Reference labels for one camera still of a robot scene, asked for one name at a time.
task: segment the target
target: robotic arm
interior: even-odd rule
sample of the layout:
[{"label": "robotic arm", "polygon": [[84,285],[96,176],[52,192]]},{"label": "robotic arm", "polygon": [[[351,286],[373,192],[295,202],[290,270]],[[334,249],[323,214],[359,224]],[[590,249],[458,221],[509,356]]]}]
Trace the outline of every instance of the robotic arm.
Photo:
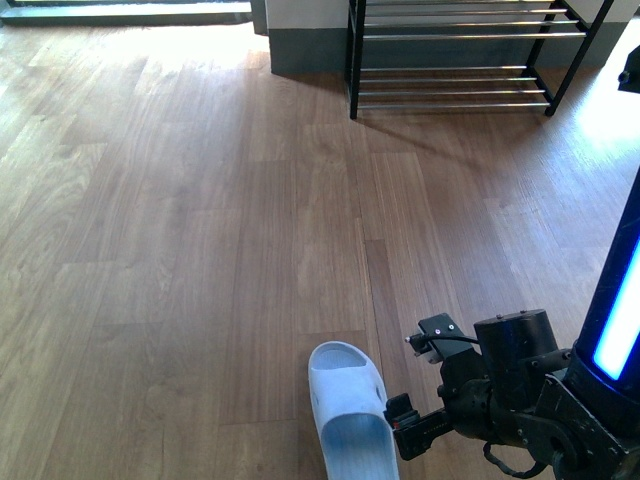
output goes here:
[{"label": "robotic arm", "polygon": [[[640,478],[640,174],[571,350],[558,348],[544,310],[478,322],[477,340],[447,314],[418,327],[406,342],[441,364],[444,407],[420,416],[407,394],[387,402],[404,460],[455,430],[485,441],[485,457],[516,478],[547,466],[564,480]],[[526,448],[536,464],[515,472],[491,445]]]}]

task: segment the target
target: screw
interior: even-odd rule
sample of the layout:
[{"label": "screw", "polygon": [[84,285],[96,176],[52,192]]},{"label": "screw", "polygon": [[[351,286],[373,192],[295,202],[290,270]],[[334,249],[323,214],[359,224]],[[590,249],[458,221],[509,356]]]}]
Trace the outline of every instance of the screw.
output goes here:
[{"label": "screw", "polygon": [[627,72],[625,70],[620,74],[620,76],[618,76],[618,82],[622,83],[623,85],[625,83],[629,83],[630,81],[631,81],[631,72]]}]

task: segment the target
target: black bracket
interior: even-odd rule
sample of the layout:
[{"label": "black bracket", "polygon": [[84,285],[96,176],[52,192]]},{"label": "black bracket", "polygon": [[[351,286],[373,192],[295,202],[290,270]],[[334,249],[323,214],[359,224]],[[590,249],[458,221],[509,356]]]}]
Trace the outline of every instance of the black bracket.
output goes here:
[{"label": "black bracket", "polygon": [[406,393],[387,401],[384,416],[393,428],[393,436],[403,460],[422,455],[431,448],[436,438],[453,430],[444,409],[420,417]]}]

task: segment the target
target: door threshold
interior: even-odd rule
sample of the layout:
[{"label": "door threshold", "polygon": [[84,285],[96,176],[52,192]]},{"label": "door threshold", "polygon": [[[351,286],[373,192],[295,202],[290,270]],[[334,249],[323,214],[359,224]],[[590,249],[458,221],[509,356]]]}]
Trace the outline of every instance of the door threshold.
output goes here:
[{"label": "door threshold", "polygon": [[12,26],[212,25],[251,21],[249,2],[25,6],[0,15]]}]

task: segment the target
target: white wall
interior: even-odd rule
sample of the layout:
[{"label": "white wall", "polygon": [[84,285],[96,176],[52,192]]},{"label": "white wall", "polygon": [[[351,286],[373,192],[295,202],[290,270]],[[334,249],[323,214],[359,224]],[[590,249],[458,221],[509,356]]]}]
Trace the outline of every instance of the white wall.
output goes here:
[{"label": "white wall", "polygon": [[[348,0],[266,0],[267,22],[275,28],[345,28]],[[571,0],[585,20],[595,18],[602,0]],[[615,0],[607,22],[627,23],[638,9],[638,0]]]}]

